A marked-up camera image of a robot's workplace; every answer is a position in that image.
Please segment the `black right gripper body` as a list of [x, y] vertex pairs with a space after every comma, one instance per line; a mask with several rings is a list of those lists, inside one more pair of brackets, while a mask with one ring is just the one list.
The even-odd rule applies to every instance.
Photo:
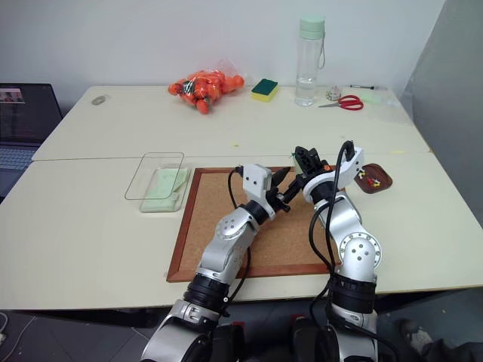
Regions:
[[322, 173], [330, 171], [330, 165], [326, 161], [306, 163], [300, 166], [303, 179], [312, 179]]

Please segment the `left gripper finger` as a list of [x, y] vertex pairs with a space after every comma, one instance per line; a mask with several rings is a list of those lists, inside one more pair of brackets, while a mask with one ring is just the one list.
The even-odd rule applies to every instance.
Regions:
[[288, 186], [287, 190], [282, 194], [282, 202], [289, 204], [304, 187], [304, 182], [300, 178], [295, 178]]
[[272, 173], [271, 177], [271, 187], [277, 187], [287, 176], [290, 172], [289, 167], [282, 167], [278, 169], [276, 172]]

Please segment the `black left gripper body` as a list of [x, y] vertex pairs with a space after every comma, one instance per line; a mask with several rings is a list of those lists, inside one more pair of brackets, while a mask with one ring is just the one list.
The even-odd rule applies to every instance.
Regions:
[[270, 219], [275, 219], [277, 212], [280, 210], [285, 213], [288, 213], [291, 210], [291, 207], [285, 203], [285, 197], [278, 188], [270, 189], [266, 193], [266, 201], [271, 207], [271, 211], [268, 212]]

